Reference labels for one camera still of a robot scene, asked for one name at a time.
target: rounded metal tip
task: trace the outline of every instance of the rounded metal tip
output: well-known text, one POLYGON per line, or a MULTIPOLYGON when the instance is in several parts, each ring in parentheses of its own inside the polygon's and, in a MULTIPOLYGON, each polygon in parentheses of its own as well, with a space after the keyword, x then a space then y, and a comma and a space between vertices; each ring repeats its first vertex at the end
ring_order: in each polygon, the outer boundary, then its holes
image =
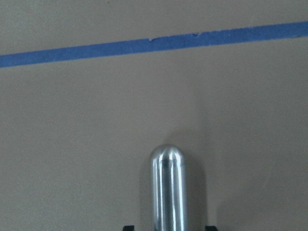
POLYGON ((173 144, 162 144, 156 147, 151 153, 151 161, 177 160, 184 163, 184 154, 173 144))
POLYGON ((151 153, 154 231, 187 231, 185 164, 181 150, 163 144, 151 153))

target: shiny metal post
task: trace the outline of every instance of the shiny metal post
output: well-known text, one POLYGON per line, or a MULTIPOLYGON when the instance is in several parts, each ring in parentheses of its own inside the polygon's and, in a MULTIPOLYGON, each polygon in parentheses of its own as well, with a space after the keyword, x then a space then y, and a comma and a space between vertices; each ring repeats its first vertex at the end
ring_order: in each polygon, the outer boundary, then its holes
POLYGON ((164 144, 151 154, 154 231, 187 231, 185 163, 182 152, 164 144))

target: wall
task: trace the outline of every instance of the wall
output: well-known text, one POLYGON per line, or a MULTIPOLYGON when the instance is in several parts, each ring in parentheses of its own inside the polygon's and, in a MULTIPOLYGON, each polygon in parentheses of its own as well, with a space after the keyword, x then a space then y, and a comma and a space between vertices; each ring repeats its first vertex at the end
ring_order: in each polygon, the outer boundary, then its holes
MULTIPOLYGON (((0 1, 0 54, 307 20, 307 1, 0 1)), ((308 38, 0 69, 0 230, 151 230, 149 154, 190 230, 308 226, 308 38)))

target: blue painter's tape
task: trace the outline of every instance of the blue painter's tape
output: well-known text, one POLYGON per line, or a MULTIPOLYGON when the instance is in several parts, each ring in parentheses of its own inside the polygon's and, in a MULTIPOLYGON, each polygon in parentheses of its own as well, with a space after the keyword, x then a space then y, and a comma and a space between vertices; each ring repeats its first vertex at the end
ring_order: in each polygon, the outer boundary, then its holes
POLYGON ((0 55, 0 67, 308 36, 308 21, 0 55))

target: tape strip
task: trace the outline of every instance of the tape strip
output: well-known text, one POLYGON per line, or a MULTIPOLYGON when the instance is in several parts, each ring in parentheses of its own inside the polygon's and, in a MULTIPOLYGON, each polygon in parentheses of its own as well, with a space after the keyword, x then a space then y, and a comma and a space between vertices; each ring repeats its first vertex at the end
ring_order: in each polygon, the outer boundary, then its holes
POLYGON ((0 67, 308 36, 308 21, 0 55, 0 67))

